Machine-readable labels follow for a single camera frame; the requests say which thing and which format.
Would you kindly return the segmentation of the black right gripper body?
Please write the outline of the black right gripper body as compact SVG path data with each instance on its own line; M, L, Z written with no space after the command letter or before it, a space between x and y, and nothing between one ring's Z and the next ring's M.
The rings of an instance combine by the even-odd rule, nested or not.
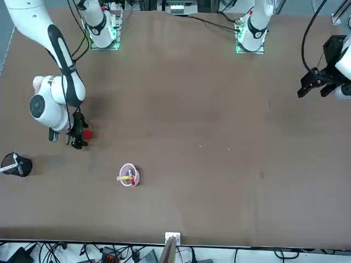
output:
M84 125L84 115L79 112L74 113L73 127L71 128L70 135L72 137L71 146L77 150L81 150L85 146L85 141L83 139Z

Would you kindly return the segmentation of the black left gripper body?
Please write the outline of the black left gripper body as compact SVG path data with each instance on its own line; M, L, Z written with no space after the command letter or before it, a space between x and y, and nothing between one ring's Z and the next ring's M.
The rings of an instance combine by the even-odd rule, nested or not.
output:
M346 38L346 35L332 35L323 45L327 70L334 68L336 62L340 59Z

